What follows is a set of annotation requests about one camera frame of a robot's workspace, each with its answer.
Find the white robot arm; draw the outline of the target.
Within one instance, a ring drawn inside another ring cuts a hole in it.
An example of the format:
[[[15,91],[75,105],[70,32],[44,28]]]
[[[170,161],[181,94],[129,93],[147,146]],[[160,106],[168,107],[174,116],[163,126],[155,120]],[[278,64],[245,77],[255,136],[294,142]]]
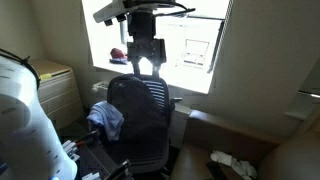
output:
[[[75,180],[78,167],[40,105],[34,67],[3,50],[0,77],[1,180]]]

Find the black robot base tray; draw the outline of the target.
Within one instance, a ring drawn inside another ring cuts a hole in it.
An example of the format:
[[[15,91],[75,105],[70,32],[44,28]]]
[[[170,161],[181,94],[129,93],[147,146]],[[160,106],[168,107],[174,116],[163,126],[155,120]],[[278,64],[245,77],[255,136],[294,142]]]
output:
[[[67,140],[62,147],[77,165],[75,180],[134,180],[130,161],[115,163],[104,150],[97,131],[75,141]]]

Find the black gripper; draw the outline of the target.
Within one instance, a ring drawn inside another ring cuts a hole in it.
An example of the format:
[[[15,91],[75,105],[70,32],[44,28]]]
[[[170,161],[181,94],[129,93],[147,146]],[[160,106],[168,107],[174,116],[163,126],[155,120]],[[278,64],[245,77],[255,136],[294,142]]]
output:
[[[127,43],[128,57],[146,57],[151,61],[152,76],[159,78],[159,71],[162,63],[166,62],[165,42],[163,39],[156,39],[156,18],[149,11],[134,11],[128,15],[128,32],[133,38]],[[135,75],[140,75],[139,63],[133,62]]]

